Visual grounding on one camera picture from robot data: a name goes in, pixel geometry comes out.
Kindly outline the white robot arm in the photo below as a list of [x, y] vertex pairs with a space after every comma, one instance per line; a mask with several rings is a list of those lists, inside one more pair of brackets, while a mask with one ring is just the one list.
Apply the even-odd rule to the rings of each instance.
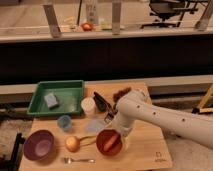
[[146, 99], [139, 89], [121, 97], [116, 105], [118, 112], [111, 122], [112, 128], [127, 137], [136, 120], [145, 121], [213, 149], [213, 117], [158, 107], [147, 103]]

